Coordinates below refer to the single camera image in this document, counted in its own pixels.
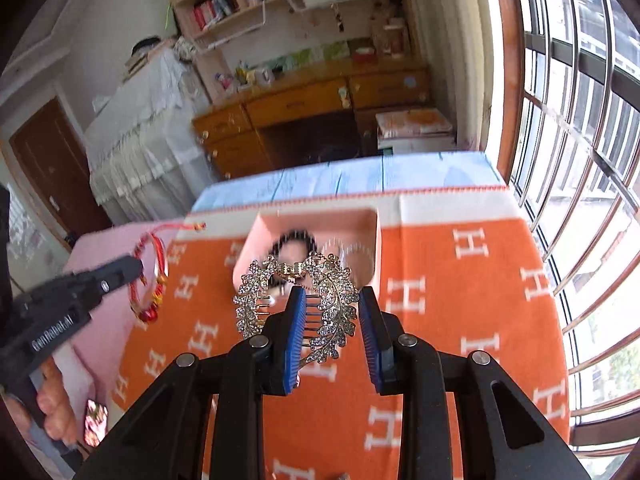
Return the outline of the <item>person's left hand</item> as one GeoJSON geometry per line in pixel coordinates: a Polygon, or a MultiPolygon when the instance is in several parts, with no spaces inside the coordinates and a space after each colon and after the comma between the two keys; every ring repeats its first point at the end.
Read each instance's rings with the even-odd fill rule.
{"type": "MultiPolygon", "coordinates": [[[[37,393],[37,403],[46,415],[44,431],[52,440],[62,441],[65,445],[72,446],[77,442],[76,419],[70,405],[70,398],[64,388],[62,373],[52,356],[42,363],[40,370],[43,383],[37,393]]],[[[32,418],[28,411],[12,396],[5,394],[3,401],[18,432],[26,441],[30,441],[29,427],[32,424],[32,418]]]]}

